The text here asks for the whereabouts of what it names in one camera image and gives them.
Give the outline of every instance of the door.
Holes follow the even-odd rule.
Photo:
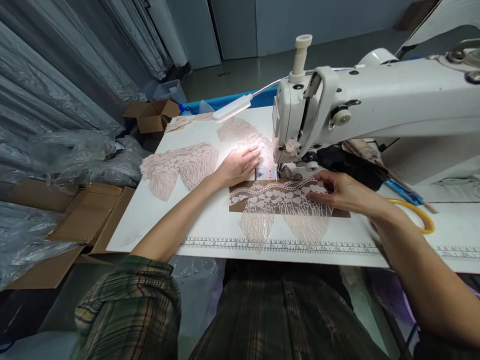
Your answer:
[[[193,70],[220,65],[220,53],[207,0],[166,0]]]
[[[258,56],[255,0],[211,0],[224,60]]]

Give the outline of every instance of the ruler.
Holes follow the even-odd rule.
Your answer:
[[[182,248],[224,249],[258,252],[245,237],[187,236],[180,245]],[[447,260],[480,262],[480,246],[432,245],[437,254]],[[314,246],[305,246],[297,240],[268,239],[263,252],[292,254],[347,255],[362,257],[382,257],[373,242],[321,241]]]

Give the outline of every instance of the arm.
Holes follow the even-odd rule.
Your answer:
[[[374,224],[420,327],[480,347],[480,301],[430,247],[410,218],[346,174],[321,171],[315,177],[332,193],[308,194],[311,200],[365,215]]]
[[[74,358],[177,358],[180,291],[167,262],[212,196],[248,179],[259,165],[257,148],[233,150],[87,293],[75,311]]]
[[[247,180],[259,165],[258,144],[232,150],[220,167],[175,205],[135,246],[132,255],[168,262],[207,202],[220,190]]]

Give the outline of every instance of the blue bin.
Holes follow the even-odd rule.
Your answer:
[[[218,109],[223,108],[225,105],[230,104],[232,101],[242,97],[243,95],[253,94],[255,91],[248,91],[234,95],[222,96],[213,98],[210,100],[205,100],[205,102],[210,105],[213,110],[217,111]],[[274,104],[274,97],[277,94],[277,86],[273,86],[264,92],[258,94],[251,100],[250,108],[262,108],[265,106],[272,106]],[[187,102],[178,105],[182,115],[186,112],[190,112],[192,115],[197,115],[200,109],[200,101]]]

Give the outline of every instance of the pink lace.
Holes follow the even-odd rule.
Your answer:
[[[248,121],[231,117],[223,123],[216,133],[221,142],[246,140],[251,134],[258,133]]]
[[[188,124],[193,123],[193,121],[194,121],[193,119],[187,119],[186,117],[181,117],[181,116],[176,117],[166,125],[165,134],[173,132],[175,130],[181,130],[184,127],[186,127]]]
[[[281,214],[293,235],[307,247],[319,245],[327,232],[332,208],[310,201],[306,194],[325,193],[314,178],[240,187],[230,193],[230,205],[248,199],[239,225],[259,251],[267,241],[275,214]]]
[[[184,116],[177,116],[171,120],[170,123],[166,125],[165,134],[174,132],[176,130],[181,130],[186,127],[188,124],[193,123],[194,121],[208,121],[213,119],[213,112],[206,112],[203,114],[195,115],[191,118],[186,118]]]
[[[167,201],[174,191],[177,178],[191,191],[215,170],[219,152],[208,142],[194,146],[153,154],[143,159],[140,171],[144,179],[150,179],[152,192]]]
[[[251,143],[258,143],[258,149],[260,150],[260,156],[258,157],[260,165],[258,167],[261,169],[276,169],[277,165],[275,164],[272,141],[267,139],[265,135],[255,132],[250,134],[248,139],[242,141],[239,145]]]

